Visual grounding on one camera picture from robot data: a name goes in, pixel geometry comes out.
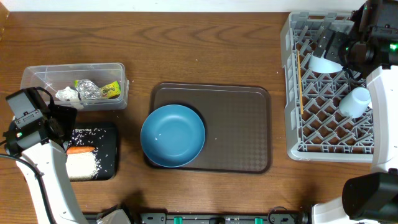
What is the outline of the white tissue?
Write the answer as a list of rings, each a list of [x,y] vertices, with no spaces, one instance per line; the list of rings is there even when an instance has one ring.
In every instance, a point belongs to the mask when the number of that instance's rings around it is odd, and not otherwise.
[[[67,86],[63,90],[59,90],[56,93],[55,97],[58,98],[60,101],[69,102],[70,106],[73,108],[76,108],[78,110],[83,109],[83,105],[80,103],[79,99],[79,92],[71,89],[69,86]]]

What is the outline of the wooden chopstick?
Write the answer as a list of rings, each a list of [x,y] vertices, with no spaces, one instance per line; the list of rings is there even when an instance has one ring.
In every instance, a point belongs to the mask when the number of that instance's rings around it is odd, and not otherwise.
[[[297,50],[297,73],[298,73],[298,91],[299,91],[299,100],[300,100],[300,115],[303,115],[302,76],[301,76],[301,63],[300,63],[299,50]]]

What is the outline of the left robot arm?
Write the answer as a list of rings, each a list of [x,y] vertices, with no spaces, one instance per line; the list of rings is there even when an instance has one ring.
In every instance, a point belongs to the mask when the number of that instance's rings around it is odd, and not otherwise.
[[[12,111],[6,151],[25,177],[39,223],[130,223],[119,206],[83,214],[71,185],[115,175],[113,124],[77,125],[76,110],[63,106],[18,104]]]

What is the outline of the light blue bowl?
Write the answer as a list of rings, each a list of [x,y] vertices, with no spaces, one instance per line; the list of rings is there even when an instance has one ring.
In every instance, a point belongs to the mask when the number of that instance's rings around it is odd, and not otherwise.
[[[325,58],[316,57],[314,54],[311,54],[308,67],[316,73],[336,73],[343,69],[340,64]]]

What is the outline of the dark blue plate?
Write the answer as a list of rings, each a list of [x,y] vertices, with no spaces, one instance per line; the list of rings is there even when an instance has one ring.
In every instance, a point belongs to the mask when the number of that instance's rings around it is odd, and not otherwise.
[[[204,122],[197,112],[183,105],[165,105],[154,110],[141,128],[141,147],[158,166],[187,165],[201,153],[206,141]]]

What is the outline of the pile of white rice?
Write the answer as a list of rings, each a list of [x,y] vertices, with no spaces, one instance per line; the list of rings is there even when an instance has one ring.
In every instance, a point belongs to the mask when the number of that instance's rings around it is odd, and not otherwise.
[[[105,133],[106,130],[103,128],[73,130],[68,148],[72,146],[93,146],[95,150],[82,154],[67,155],[66,167],[70,180],[95,180],[99,177],[102,169],[100,149],[104,147],[104,144],[100,141],[104,140]]]

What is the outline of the orange carrot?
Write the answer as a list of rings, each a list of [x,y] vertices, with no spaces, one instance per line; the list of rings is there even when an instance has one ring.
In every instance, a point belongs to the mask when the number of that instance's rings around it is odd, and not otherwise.
[[[95,150],[93,146],[72,146],[67,149],[67,155],[82,154],[86,152],[92,152]]]

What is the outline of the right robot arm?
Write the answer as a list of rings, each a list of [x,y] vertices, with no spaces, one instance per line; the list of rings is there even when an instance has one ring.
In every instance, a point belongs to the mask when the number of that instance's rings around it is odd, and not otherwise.
[[[347,180],[340,197],[312,207],[312,223],[397,222],[397,38],[323,31],[313,56],[360,72],[373,104],[368,175]]]

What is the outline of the light blue cup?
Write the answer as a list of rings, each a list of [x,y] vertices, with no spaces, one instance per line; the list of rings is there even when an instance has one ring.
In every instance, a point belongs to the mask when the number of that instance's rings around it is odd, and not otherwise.
[[[340,101],[339,110],[343,116],[359,118],[367,110],[370,102],[369,90],[364,87],[357,87]]]

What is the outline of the foil snack wrapper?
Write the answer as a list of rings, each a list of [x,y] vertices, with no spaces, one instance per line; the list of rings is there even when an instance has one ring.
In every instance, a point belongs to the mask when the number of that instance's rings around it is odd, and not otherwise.
[[[74,86],[82,100],[105,100],[121,94],[121,87],[117,81],[98,87],[91,80],[75,80]]]

